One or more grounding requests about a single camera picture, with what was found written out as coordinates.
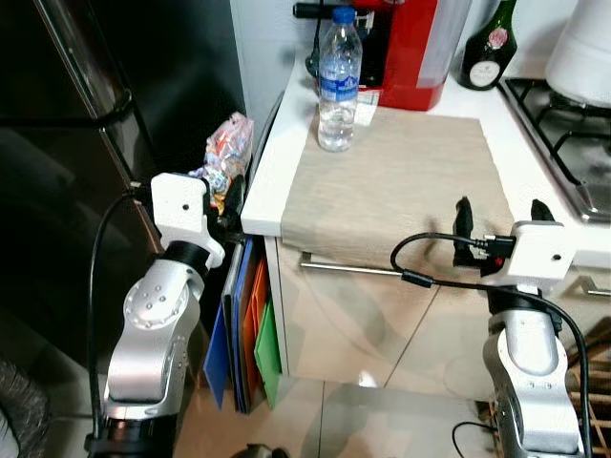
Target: green folder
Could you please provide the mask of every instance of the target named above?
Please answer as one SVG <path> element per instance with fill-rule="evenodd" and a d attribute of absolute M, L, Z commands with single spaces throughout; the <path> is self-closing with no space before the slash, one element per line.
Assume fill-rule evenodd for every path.
<path fill-rule="evenodd" d="M 278 351 L 278 335 L 274 319 L 274 305 L 271 298 L 263 311 L 261 329 L 255 343 L 255 360 L 263 378 L 263 389 L 267 395 L 269 406 L 273 409 L 278 396 L 278 383 L 282 368 L 280 352 Z"/>

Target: bottle cap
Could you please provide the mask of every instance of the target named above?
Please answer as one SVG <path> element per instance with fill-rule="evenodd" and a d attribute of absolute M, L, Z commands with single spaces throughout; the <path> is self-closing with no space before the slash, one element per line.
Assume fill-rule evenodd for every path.
<path fill-rule="evenodd" d="M 356 11 L 351 7 L 339 7 L 333 10 L 333 22 L 342 26 L 352 24 L 356 18 Z"/>

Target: bottle label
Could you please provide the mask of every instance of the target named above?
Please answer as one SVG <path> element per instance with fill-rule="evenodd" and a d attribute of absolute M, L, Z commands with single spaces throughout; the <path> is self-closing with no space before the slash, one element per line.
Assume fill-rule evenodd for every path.
<path fill-rule="evenodd" d="M 483 88 L 484 86 L 492 84 L 499 73 L 500 66 L 496 62 L 485 60 L 483 62 L 477 62 L 471 67 L 469 79 L 471 79 L 474 86 Z"/>
<path fill-rule="evenodd" d="M 356 98 L 359 92 L 359 78 L 347 76 L 342 80 L 328 79 L 321 75 L 321 96 L 333 102 L 345 102 Z"/>
<path fill-rule="evenodd" d="M 488 35 L 488 46 L 493 50 L 499 50 L 509 39 L 509 33 L 502 27 L 497 27 Z"/>

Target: white kettle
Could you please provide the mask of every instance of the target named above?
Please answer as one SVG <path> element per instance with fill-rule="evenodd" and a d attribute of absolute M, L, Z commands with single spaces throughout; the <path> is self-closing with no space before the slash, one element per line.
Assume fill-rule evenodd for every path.
<path fill-rule="evenodd" d="M 545 77 L 557 93 L 611 108 L 611 0 L 579 0 Z"/>

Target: black refrigerator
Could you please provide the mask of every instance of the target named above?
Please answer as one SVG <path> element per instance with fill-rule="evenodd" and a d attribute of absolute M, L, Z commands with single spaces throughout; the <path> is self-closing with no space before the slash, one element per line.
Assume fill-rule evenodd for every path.
<path fill-rule="evenodd" d="M 0 0 L 0 307 L 84 364 L 101 215 L 132 180 L 199 167 L 234 111 L 228 0 Z M 102 358 L 159 249 L 146 209 L 116 212 L 95 283 Z"/>

